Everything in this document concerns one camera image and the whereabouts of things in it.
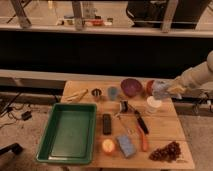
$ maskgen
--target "wooden table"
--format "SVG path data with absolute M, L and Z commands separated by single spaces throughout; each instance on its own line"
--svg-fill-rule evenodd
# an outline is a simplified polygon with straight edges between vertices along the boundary
M 132 143 L 137 148 L 137 153 L 129 159 L 126 159 L 121 150 L 117 146 L 117 150 L 113 156 L 108 156 L 101 150 L 101 142 L 105 138 L 115 140 L 115 137 L 121 134 L 127 134 L 122 127 L 118 118 L 114 116 L 119 111 L 119 100 L 109 101 L 107 98 L 107 88 L 116 86 L 120 89 L 119 82 L 106 81 L 68 81 L 65 85 L 61 102 L 67 102 L 66 97 L 72 95 L 76 91 L 88 89 L 87 93 L 80 103 L 96 103 L 91 95 L 91 90 L 99 88 L 102 90 L 103 100 L 96 103 L 97 105 L 97 125 L 94 144 L 93 161 L 86 167 L 93 168 L 131 168 L 131 169 L 194 169 L 194 162 L 181 126 L 177 113 L 171 99 L 163 101 L 162 107 L 155 114 L 147 114 L 145 112 L 145 95 L 137 96 L 129 100 L 129 104 L 134 106 L 142 113 L 142 117 L 149 129 L 148 141 L 150 149 L 148 152 L 141 151 L 141 141 L 139 139 L 136 118 L 132 113 L 122 116 L 122 120 L 128 123 L 134 133 L 128 134 Z M 102 114 L 110 113 L 112 116 L 112 135 L 105 136 L 102 134 Z M 175 162 L 159 162 L 149 159 L 149 155 L 157 148 L 169 144 L 171 141 L 177 141 L 181 147 L 181 156 Z

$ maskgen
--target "cup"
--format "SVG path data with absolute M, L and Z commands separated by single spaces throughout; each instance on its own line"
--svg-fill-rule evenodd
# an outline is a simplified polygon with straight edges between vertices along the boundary
M 162 101 L 156 100 L 153 96 L 149 96 L 146 102 L 146 112 L 148 113 L 156 113 L 158 108 L 162 106 Z
M 118 96 L 118 89 L 116 87 L 109 87 L 107 92 L 109 100 L 115 101 Z

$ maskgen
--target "paper cup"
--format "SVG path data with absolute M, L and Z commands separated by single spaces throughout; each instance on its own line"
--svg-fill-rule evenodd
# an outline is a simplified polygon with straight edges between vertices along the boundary
M 162 101 L 156 100 L 153 96 L 149 96 L 146 100 L 146 112 L 148 113 L 155 113 L 157 112 L 158 108 L 161 107 Z

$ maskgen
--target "green plastic tray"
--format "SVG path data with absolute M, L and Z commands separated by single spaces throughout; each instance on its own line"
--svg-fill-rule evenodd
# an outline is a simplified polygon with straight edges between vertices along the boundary
M 41 139 L 37 161 L 64 164 L 90 163 L 95 123 L 95 104 L 55 104 Z

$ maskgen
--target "bag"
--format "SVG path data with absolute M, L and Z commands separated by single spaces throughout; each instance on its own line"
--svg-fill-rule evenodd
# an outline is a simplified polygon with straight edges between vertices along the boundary
M 166 1 L 129 1 L 126 14 L 134 22 L 133 27 L 160 27 L 166 5 Z

